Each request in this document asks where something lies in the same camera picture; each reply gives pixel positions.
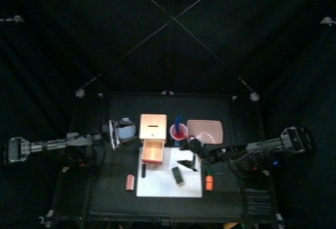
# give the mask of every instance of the wooden block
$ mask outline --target wooden block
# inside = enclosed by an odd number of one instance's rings
[[[139,134],[141,140],[163,140],[166,138],[166,115],[141,114]]]
[[[125,190],[126,191],[131,191],[133,190],[133,176],[130,174],[126,176]]]

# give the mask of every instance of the orange box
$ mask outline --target orange box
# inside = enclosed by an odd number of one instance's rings
[[[166,115],[141,114],[139,134],[141,140],[163,140],[166,138]]]
[[[161,164],[162,163],[162,150],[163,150],[162,140],[143,140],[142,151],[141,151],[141,161],[145,163]]]

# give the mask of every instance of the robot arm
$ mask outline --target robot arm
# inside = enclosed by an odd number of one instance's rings
[[[181,147],[181,150],[189,149],[198,156],[205,165],[235,160],[237,162],[249,160],[250,166],[259,165],[271,153],[289,152],[302,153],[311,150],[311,142],[306,130],[303,128],[286,128],[279,137],[263,142],[247,143],[243,145],[231,145],[227,147],[206,149],[194,137],[190,137],[187,144]]]
[[[14,164],[23,162],[29,155],[34,152],[41,152],[53,149],[62,149],[69,146],[83,147],[93,145],[101,141],[101,135],[86,136],[85,138],[78,136],[77,133],[66,134],[66,138],[62,140],[53,140],[46,142],[30,143],[23,138],[11,138],[3,145],[3,164]]]

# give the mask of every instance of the plastic container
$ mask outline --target plastic container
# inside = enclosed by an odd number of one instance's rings
[[[178,124],[179,134],[175,132],[174,124],[170,126],[169,134],[174,141],[181,141],[187,138],[187,128],[183,124]]]

